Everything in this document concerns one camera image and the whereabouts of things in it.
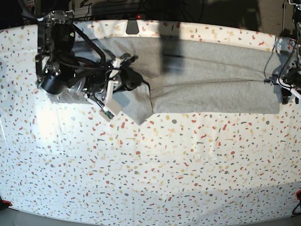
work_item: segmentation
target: wire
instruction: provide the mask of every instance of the wire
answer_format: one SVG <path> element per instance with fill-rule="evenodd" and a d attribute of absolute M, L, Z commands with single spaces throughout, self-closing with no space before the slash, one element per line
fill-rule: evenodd
<path fill-rule="evenodd" d="M 82 31 L 81 29 L 79 29 L 77 26 L 75 26 L 73 24 L 73 27 L 74 27 L 74 30 L 77 32 L 77 34 L 80 35 L 80 37 L 83 38 L 83 40 L 86 41 L 86 43 L 96 51 L 96 53 L 98 53 L 98 55 L 100 56 L 101 60 L 100 60 L 100 65 L 103 65 L 105 63 L 105 54 L 100 50 L 100 48 L 94 44 L 94 42 L 92 42 L 88 36 L 86 36 Z"/>
<path fill-rule="evenodd" d="M 264 74 L 264 78 L 265 78 L 265 79 L 267 79 L 267 76 L 266 76 L 266 74 L 265 74 L 265 71 L 267 70 L 269 61 L 271 60 L 272 56 L 274 55 L 274 50 L 275 50 L 275 45 L 274 45 L 274 47 L 273 47 L 273 49 L 272 49 L 272 54 L 271 54 L 271 56 L 269 57 L 269 59 L 268 59 L 266 65 L 265 65 L 265 67 L 264 67 L 263 74 Z"/>
<path fill-rule="evenodd" d="M 297 209 L 299 206 L 300 206 L 300 208 L 301 208 L 301 202 L 293 209 L 292 215 L 294 215 L 294 216 L 301 215 L 301 212 L 300 212 L 300 213 L 294 213 L 294 212 L 296 211 L 296 209 Z"/>
<path fill-rule="evenodd" d="M 54 53 L 54 56 L 57 62 L 68 67 L 86 69 L 90 71 L 104 70 L 103 68 L 101 68 L 100 64 L 82 57 L 74 57 L 62 52 L 56 52 Z M 86 65 L 82 66 L 79 64 L 79 62 L 84 63 Z"/>
<path fill-rule="evenodd" d="M 121 72 L 121 69 L 120 69 L 120 68 L 113 68 L 112 71 L 113 71 L 113 70 L 118 70 L 119 72 Z M 112 78 L 109 78 L 108 80 L 106 80 L 106 81 L 104 81 L 104 82 L 98 84 L 98 86 L 102 86 L 102 85 L 108 83 L 109 81 L 113 81 L 118 75 L 119 75 L 119 73 L 116 74 L 116 75 L 114 75 Z"/>
<path fill-rule="evenodd" d="M 84 20 L 85 20 L 85 21 L 86 21 L 86 20 L 88 21 L 88 16 L 89 16 L 89 14 L 90 14 L 90 6 L 93 5 L 92 3 L 86 4 L 88 1 L 89 1 L 89 0 L 83 0 L 83 1 L 80 3 L 80 5 L 79 5 L 80 8 L 83 8 L 84 6 L 88 6 L 88 12 L 86 13 L 86 15 L 85 15 L 85 17 L 84 17 Z"/>

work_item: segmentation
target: speckled table cover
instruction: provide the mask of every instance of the speckled table cover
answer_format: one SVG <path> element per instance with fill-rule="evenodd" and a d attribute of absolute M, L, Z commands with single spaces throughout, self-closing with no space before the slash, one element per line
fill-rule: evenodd
<path fill-rule="evenodd" d="M 78 24 L 100 39 L 128 37 L 126 25 Z M 292 49 L 289 40 L 234 28 L 138 26 L 135 37 Z M 0 43 L 0 194 L 12 208 L 121 226 L 232 225 L 291 214 L 301 189 L 294 103 L 278 115 L 156 114 L 138 127 L 120 114 L 107 123 L 89 105 L 53 104 L 36 89 L 36 26 L 0 31 Z"/>

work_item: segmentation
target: black cable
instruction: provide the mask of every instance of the black cable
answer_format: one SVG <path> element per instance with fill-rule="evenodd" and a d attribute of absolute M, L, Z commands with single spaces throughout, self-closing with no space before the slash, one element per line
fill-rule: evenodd
<path fill-rule="evenodd" d="M 147 82 L 147 81 L 145 81 L 145 80 L 142 80 L 142 83 L 144 83 L 145 85 L 147 85 L 147 87 L 149 88 L 149 93 L 150 93 L 150 96 L 149 96 L 149 99 L 150 99 L 150 104 L 151 104 L 151 110 L 152 110 L 152 112 L 154 112 L 154 107 L 153 107 L 153 105 L 152 105 L 152 101 L 151 101 L 151 86 L 150 86 L 150 84 Z"/>
<path fill-rule="evenodd" d="M 90 3 L 90 4 L 88 5 L 88 12 L 87 12 L 86 15 L 85 15 L 85 17 L 87 18 L 87 21 L 88 21 L 88 16 L 89 16 L 89 14 L 90 14 L 90 6 L 92 6 L 92 3 Z"/>
<path fill-rule="evenodd" d="M 88 2 L 89 0 L 83 0 L 80 4 L 79 4 L 79 7 L 80 8 L 83 8 L 84 6 L 87 6 L 86 3 Z"/>
<path fill-rule="evenodd" d="M 95 63 L 92 60 L 88 60 L 82 57 L 73 57 L 71 55 L 68 55 L 66 53 L 56 52 L 54 53 L 55 60 L 68 67 L 76 68 L 76 69 L 86 69 L 90 71 L 99 71 L 104 70 L 100 67 L 99 64 Z M 82 66 L 79 64 L 79 62 L 82 62 L 86 65 Z"/>
<path fill-rule="evenodd" d="M 83 38 L 83 40 L 86 41 L 86 43 L 96 51 L 96 53 L 98 53 L 98 55 L 100 56 L 100 65 L 103 65 L 105 63 L 105 54 L 100 50 L 100 48 L 94 44 L 94 42 L 92 42 L 88 36 L 86 36 L 82 31 L 81 29 L 79 29 L 77 26 L 75 26 L 73 24 L 73 27 L 74 27 L 74 30 L 76 31 L 77 34 L 80 35 L 80 37 Z"/>
<path fill-rule="evenodd" d="M 297 209 L 299 206 L 300 206 L 300 208 L 301 208 L 301 202 L 293 209 L 293 211 L 292 211 L 292 215 L 293 215 L 293 216 L 301 215 L 301 212 L 300 212 L 300 213 L 294 213 L 294 212 L 296 211 L 296 209 Z"/>

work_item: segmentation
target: gray towel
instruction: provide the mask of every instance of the gray towel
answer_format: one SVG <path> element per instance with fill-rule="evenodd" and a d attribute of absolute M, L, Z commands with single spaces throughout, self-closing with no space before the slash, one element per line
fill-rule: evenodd
<path fill-rule="evenodd" d="M 113 97 L 139 125 L 153 113 L 279 112 L 274 87 L 263 81 L 279 71 L 285 54 L 271 56 L 250 48 L 169 37 L 94 42 L 107 51 L 108 58 L 125 53 L 138 56 L 132 67 L 150 84 L 150 93 L 142 85 Z M 98 60 L 84 42 L 76 43 L 73 50 L 77 56 Z"/>

